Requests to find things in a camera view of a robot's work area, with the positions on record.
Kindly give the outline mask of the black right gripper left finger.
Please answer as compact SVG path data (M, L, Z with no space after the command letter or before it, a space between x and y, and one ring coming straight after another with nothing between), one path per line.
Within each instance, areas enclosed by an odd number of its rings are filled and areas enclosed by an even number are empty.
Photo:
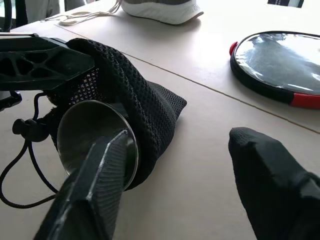
M110 240L124 191L128 132L101 137L63 183L36 240Z

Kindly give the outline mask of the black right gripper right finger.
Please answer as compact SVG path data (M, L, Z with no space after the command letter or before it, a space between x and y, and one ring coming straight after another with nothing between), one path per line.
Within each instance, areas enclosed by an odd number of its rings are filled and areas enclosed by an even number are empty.
M278 140L247 127L229 132L241 203L258 240L320 238L320 178Z

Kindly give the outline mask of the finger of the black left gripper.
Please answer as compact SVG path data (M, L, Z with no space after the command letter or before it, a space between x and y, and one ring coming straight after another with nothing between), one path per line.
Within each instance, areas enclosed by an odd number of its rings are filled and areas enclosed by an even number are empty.
M52 90L94 68L94 59L67 47L0 53L0 90Z
M57 46L66 47L59 38L39 36L36 33L1 32L1 50L49 50Z

